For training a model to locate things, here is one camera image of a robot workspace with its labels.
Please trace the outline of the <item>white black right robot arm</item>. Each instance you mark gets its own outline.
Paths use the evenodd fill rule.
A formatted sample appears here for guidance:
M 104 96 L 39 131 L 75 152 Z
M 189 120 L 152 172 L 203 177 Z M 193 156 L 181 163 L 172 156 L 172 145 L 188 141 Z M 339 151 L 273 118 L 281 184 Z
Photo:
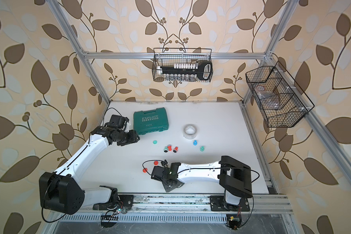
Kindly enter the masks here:
M 233 212 L 250 211 L 248 199 L 253 198 L 252 183 L 260 178 L 259 172 L 230 156 L 222 156 L 219 161 L 207 164 L 173 162 L 168 165 L 162 160 L 149 175 L 160 181 L 167 193 L 186 183 L 216 183 L 224 189 L 224 195 L 211 196 L 211 210 Z

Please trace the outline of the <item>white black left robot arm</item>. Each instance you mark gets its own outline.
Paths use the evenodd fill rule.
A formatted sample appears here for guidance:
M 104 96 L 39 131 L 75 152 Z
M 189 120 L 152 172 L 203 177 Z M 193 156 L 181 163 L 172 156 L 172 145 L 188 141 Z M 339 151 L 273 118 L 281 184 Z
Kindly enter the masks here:
M 140 140 L 135 130 L 126 130 L 128 123 L 129 119 L 120 113 L 112 115 L 107 123 L 90 133 L 86 143 L 66 163 L 40 177 L 42 210 L 72 215 L 82 207 L 95 204 L 111 210 L 122 207 L 117 188 L 100 185 L 95 189 L 84 189 L 80 181 L 89 166 L 108 146 L 113 143 L 125 146 Z

